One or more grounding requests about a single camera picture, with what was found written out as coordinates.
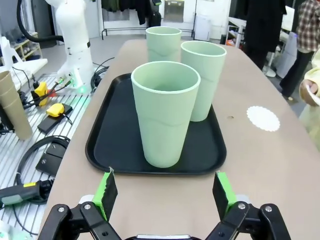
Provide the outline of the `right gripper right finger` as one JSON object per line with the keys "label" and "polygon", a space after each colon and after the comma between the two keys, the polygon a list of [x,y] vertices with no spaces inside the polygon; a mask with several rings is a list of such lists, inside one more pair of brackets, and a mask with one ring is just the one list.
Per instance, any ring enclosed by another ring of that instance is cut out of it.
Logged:
{"label": "right gripper right finger", "polygon": [[290,240],[277,205],[266,203],[259,208],[238,200],[224,172],[216,172],[212,194],[220,222],[207,240],[234,240],[238,234],[249,234],[253,240]]}

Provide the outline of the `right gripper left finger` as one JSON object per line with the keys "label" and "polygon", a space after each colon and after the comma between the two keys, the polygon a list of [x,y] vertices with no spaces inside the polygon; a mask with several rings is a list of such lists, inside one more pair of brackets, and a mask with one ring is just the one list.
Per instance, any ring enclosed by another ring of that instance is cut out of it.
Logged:
{"label": "right gripper left finger", "polygon": [[77,240],[90,233],[94,240],[119,240],[109,220],[118,195],[114,170],[106,172],[91,201],[70,208],[54,205],[38,235],[39,240]]}

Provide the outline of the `bare person hand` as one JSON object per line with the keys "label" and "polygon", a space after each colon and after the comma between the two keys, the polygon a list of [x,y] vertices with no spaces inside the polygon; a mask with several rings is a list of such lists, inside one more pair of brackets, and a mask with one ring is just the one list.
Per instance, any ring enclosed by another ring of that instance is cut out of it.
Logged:
{"label": "bare person hand", "polygon": [[304,79],[299,86],[299,94],[301,99],[310,106],[318,107],[319,105],[313,100],[313,98],[307,90],[307,87],[309,87],[309,91],[313,95],[318,96],[318,92],[320,90],[320,81]]}

